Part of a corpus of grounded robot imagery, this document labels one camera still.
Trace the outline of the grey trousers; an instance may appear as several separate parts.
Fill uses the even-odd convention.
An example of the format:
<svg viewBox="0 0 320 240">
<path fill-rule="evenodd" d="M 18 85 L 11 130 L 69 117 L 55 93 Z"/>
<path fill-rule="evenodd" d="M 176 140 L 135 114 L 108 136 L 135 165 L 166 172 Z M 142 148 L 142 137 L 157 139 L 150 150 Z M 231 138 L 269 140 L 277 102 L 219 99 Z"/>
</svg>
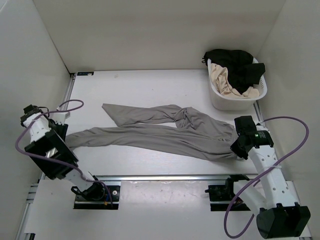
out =
<svg viewBox="0 0 320 240">
<path fill-rule="evenodd" d="M 162 105 L 133 107 L 104 103 L 102 109 L 115 127 L 93 127 L 69 134 L 70 149 L 130 146 L 193 157 L 206 161 L 236 160 L 231 145 L 235 127 L 192 107 Z"/>
</svg>

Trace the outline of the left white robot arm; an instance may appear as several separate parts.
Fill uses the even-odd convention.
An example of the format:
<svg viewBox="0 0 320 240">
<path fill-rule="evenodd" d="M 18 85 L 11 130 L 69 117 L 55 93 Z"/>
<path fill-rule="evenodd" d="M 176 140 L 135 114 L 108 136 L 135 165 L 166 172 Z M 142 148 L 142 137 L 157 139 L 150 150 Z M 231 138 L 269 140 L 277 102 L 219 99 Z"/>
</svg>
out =
<svg viewBox="0 0 320 240">
<path fill-rule="evenodd" d="M 67 110 L 44 112 L 43 107 L 28 105 L 23 109 L 20 124 L 30 135 L 30 143 L 20 152 L 29 156 L 51 180 L 68 180 L 71 191 L 87 201 L 107 201 L 110 190 L 95 176 L 88 176 L 79 169 L 78 159 L 66 145 L 70 116 Z"/>
</svg>

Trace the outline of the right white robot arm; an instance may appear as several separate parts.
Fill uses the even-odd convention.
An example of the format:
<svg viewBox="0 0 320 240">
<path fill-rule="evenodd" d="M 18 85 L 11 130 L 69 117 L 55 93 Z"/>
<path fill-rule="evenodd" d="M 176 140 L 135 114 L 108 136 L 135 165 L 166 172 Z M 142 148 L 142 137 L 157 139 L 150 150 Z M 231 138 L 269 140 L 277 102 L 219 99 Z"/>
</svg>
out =
<svg viewBox="0 0 320 240">
<path fill-rule="evenodd" d="M 251 116 L 237 117 L 234 123 L 238 138 L 231 150 L 240 158 L 251 159 L 258 176 L 226 185 L 226 197 L 240 198 L 246 204 L 264 239 L 299 237 L 311 213 L 291 193 L 280 166 L 293 153 L 277 159 L 269 130 L 254 123 Z"/>
</svg>

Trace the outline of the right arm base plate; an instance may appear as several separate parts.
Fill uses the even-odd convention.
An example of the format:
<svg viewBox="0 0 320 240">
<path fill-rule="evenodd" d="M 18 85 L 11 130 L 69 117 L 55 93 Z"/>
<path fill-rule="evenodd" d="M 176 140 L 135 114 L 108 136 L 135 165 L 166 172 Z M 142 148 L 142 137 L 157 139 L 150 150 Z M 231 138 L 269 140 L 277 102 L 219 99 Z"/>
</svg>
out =
<svg viewBox="0 0 320 240">
<path fill-rule="evenodd" d="M 209 195 L 210 211 L 225 212 L 235 196 L 233 184 L 238 181 L 249 181 L 243 174 L 214 175 L 208 179 L 208 188 L 204 191 Z"/>
</svg>

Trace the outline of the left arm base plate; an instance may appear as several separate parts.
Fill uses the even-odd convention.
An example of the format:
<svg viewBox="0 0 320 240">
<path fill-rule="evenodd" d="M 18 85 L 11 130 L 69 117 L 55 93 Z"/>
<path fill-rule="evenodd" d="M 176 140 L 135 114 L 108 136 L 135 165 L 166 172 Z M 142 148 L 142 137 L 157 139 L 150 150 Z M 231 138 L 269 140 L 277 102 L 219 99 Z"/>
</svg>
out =
<svg viewBox="0 0 320 240">
<path fill-rule="evenodd" d="M 75 194 L 73 208 L 76 210 L 118 210 L 121 186 L 107 185 L 110 192 L 100 183 L 94 183 L 89 189 L 80 191 L 77 186 L 72 186 Z"/>
</svg>

